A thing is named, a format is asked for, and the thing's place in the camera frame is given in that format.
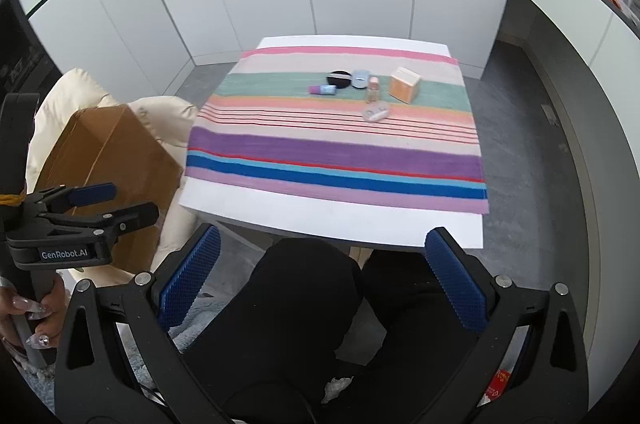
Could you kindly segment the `left hand painted nails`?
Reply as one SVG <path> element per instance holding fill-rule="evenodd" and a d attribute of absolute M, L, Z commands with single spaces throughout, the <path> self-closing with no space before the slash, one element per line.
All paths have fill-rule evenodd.
<path fill-rule="evenodd" d="M 53 276 L 51 291 L 40 302 L 18 295 L 9 282 L 1 279 L 1 342 L 23 352 L 52 349 L 60 344 L 67 308 L 67 291 L 58 273 Z M 36 324 L 34 333 L 23 340 L 17 333 L 13 317 L 24 316 Z"/>

